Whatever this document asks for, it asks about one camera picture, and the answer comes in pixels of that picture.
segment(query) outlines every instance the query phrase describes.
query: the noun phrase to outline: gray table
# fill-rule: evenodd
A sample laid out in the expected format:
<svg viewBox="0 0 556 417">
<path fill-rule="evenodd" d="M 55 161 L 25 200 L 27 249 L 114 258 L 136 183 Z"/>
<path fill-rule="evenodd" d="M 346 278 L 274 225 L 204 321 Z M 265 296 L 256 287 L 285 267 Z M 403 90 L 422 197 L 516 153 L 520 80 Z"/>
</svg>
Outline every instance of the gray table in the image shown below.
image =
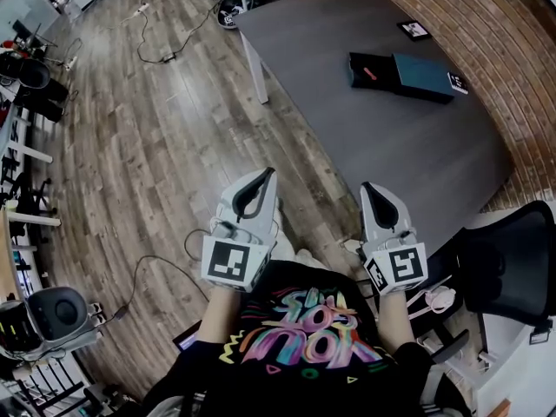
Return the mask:
<svg viewBox="0 0 556 417">
<path fill-rule="evenodd" d="M 396 24 L 409 18 L 390 0 L 281 0 L 235 20 L 355 198 L 364 181 L 393 191 L 432 254 L 488 202 L 512 164 L 472 91 L 441 105 L 350 88 L 350 51 L 411 54 L 460 73 L 433 39 L 412 42 L 401 32 Z"/>
</svg>

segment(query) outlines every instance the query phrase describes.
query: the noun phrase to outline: wooden floor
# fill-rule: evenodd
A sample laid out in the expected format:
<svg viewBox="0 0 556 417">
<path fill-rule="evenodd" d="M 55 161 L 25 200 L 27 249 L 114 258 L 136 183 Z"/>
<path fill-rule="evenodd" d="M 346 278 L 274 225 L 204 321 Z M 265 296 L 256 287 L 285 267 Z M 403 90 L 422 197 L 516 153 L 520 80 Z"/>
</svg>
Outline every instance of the wooden floor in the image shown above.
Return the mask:
<svg viewBox="0 0 556 417">
<path fill-rule="evenodd" d="M 150 8 L 142 53 L 151 60 L 179 48 L 214 4 L 144 1 Z M 77 37 L 83 47 L 76 67 L 60 76 L 79 91 L 76 100 L 37 138 L 54 156 L 36 171 L 52 178 L 62 219 L 41 248 L 52 283 L 79 289 L 110 316 L 129 298 L 142 255 L 164 256 L 200 280 L 198 264 L 183 250 L 185 236 L 208 226 L 225 187 L 266 166 L 278 172 L 283 212 L 298 245 L 331 268 L 361 276 L 356 258 L 338 246 L 360 233 L 354 199 L 275 80 L 268 81 L 270 102 L 258 103 L 238 33 L 210 15 L 176 61 L 142 63 L 136 54 L 142 17 L 107 29 L 139 4 L 99 0 L 53 33 L 58 56 Z M 172 339 L 205 308 L 172 267 L 156 261 L 144 267 L 128 315 L 78 352 L 96 379 L 139 396 L 167 372 L 177 354 Z"/>
</svg>

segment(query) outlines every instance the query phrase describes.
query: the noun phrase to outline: black t-shirt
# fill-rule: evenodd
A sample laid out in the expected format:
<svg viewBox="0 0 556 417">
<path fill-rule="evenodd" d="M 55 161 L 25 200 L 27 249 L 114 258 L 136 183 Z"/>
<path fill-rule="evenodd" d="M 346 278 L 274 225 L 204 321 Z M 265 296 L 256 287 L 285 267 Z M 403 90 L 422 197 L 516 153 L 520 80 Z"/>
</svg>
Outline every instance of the black t-shirt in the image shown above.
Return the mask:
<svg viewBox="0 0 556 417">
<path fill-rule="evenodd" d="M 388 354 L 365 299 L 344 275 L 272 261 L 236 329 L 225 345 L 197 342 L 180 354 L 145 398 L 146 413 L 183 396 L 180 415 L 191 415 L 199 397 L 200 415 L 423 415 L 430 356 L 415 343 Z M 446 377 L 435 402 L 469 415 Z"/>
</svg>

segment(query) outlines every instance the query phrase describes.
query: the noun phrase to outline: small card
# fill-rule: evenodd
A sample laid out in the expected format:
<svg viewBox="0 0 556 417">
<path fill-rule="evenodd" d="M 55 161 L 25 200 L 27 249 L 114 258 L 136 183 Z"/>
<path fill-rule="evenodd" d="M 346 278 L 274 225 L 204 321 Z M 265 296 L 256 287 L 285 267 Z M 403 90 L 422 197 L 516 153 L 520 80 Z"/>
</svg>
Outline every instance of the small card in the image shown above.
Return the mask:
<svg viewBox="0 0 556 417">
<path fill-rule="evenodd" d="M 450 85 L 452 85 L 453 89 L 463 94 L 469 94 L 469 89 L 463 77 L 448 72 L 448 78 L 450 79 Z"/>
</svg>

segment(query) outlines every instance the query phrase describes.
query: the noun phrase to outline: brick wall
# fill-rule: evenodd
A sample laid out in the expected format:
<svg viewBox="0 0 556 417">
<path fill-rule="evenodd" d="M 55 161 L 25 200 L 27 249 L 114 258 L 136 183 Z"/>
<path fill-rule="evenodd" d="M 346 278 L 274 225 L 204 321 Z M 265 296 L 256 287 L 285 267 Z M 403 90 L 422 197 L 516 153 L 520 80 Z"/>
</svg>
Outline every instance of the brick wall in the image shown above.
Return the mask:
<svg viewBox="0 0 556 417">
<path fill-rule="evenodd" d="M 556 10 L 547 0 L 393 0 L 423 23 L 498 125 L 516 170 L 486 209 L 556 194 Z"/>
</svg>

